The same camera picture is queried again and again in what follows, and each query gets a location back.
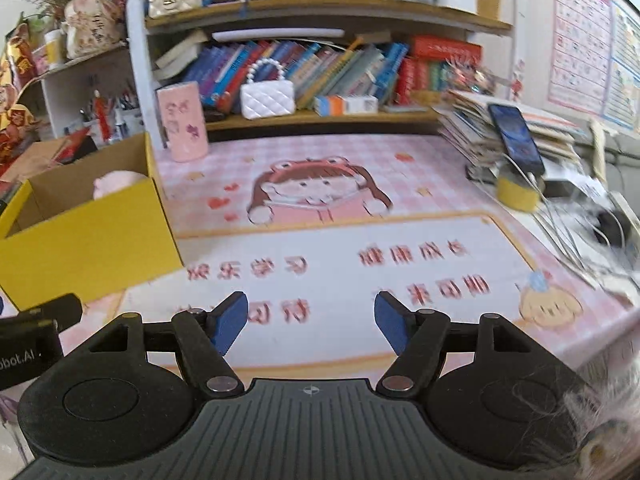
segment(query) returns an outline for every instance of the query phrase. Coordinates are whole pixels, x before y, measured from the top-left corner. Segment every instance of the gray ribbed plate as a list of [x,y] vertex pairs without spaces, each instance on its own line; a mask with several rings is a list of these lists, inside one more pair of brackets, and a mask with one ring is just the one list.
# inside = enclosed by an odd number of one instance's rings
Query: gray ribbed plate
[[502,480],[570,478],[508,472],[441,443],[407,401],[366,380],[257,380],[244,396],[212,400],[174,443],[148,458],[84,468],[41,458],[19,480]]

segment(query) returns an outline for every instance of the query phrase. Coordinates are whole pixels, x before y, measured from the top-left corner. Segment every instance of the smartphone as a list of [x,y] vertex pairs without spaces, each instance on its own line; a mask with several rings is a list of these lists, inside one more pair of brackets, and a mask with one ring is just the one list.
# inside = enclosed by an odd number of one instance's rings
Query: smartphone
[[495,129],[502,137],[507,155],[523,173],[542,176],[545,165],[520,110],[515,106],[505,105],[489,105],[488,110]]

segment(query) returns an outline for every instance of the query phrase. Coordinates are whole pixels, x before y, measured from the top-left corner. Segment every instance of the pink container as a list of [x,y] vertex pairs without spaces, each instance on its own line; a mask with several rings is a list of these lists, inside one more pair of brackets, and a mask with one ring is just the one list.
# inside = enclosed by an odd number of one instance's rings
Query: pink container
[[207,155],[209,141],[198,84],[188,82],[161,88],[158,103],[172,159],[189,162]]

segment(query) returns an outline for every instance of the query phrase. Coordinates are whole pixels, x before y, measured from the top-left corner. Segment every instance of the stack of papers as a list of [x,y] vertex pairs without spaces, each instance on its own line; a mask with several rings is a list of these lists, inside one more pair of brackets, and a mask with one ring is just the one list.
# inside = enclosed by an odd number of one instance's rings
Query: stack of papers
[[451,91],[451,108],[435,107],[440,114],[441,133],[476,166],[492,166],[504,153],[500,134],[494,129],[487,105],[518,107],[527,122],[540,154],[544,157],[579,163],[574,150],[574,137],[584,132],[574,123],[513,101],[472,92]]

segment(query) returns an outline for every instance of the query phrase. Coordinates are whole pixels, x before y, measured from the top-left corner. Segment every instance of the pink plush toy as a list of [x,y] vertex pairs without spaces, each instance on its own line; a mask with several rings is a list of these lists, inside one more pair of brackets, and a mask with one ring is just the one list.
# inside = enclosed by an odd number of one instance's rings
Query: pink plush toy
[[103,196],[115,193],[126,187],[133,186],[135,183],[146,178],[143,174],[135,171],[111,171],[104,177],[94,180],[94,200],[98,200]]

